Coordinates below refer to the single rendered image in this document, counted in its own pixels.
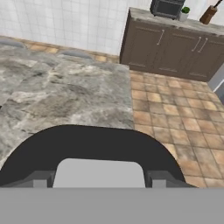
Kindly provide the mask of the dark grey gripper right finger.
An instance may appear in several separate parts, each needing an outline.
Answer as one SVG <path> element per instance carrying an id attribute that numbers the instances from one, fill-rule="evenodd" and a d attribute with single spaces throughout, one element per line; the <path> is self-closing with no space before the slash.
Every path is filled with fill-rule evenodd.
<path id="1" fill-rule="evenodd" d="M 174 178 L 168 171 L 148 171 L 145 186 L 150 188 L 187 188 L 193 187 L 183 180 Z"/>

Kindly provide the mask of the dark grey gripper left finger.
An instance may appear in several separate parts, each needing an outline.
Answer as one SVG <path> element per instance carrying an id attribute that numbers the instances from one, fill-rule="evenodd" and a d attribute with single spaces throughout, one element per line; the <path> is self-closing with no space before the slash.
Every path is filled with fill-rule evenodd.
<path id="1" fill-rule="evenodd" d="M 56 171 L 35 171 L 28 177 L 14 181 L 3 187 L 30 187 L 30 188 L 47 188 L 52 187 Z"/>

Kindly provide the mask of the black and grey round object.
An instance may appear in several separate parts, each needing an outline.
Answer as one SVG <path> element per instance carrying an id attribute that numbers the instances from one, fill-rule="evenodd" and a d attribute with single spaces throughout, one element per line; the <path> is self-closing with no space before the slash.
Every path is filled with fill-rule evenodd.
<path id="1" fill-rule="evenodd" d="M 66 158 L 135 162 L 144 180 L 151 172 L 174 182 L 186 181 L 174 156 L 154 137 L 133 129 L 58 125 L 24 140 L 0 170 L 0 187 L 28 178 L 34 172 L 54 172 Z"/>

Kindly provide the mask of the silver grey appliance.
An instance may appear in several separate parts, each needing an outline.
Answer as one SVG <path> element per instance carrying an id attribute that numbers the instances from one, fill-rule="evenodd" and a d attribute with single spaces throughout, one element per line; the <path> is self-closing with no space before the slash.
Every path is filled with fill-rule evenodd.
<path id="1" fill-rule="evenodd" d="M 208 82 L 208 86 L 218 96 L 221 103 L 224 104 L 224 64 Z"/>

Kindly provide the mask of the brown cupboard run, stone top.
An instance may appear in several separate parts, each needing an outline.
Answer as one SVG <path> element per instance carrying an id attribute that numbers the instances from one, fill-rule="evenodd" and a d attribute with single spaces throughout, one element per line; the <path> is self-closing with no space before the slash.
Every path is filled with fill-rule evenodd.
<path id="1" fill-rule="evenodd" d="M 208 82 L 224 65 L 224 26 L 130 7 L 120 62 L 138 72 Z"/>

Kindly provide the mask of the small potted green plant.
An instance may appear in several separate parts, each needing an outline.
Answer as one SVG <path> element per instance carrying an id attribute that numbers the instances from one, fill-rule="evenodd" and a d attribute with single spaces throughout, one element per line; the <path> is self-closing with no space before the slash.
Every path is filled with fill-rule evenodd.
<path id="1" fill-rule="evenodd" d="M 181 12 L 179 13 L 179 21 L 180 22 L 184 22 L 187 20 L 188 18 L 188 15 L 189 15 L 189 12 L 190 12 L 190 8 L 189 7 L 184 7 Z"/>

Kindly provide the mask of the dark grey toaster oven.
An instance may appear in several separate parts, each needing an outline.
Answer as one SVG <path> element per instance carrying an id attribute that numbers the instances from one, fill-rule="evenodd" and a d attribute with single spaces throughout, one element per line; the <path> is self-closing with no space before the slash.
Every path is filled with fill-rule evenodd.
<path id="1" fill-rule="evenodd" d="M 177 19 L 186 0 L 152 0 L 150 12 L 155 17 Z"/>

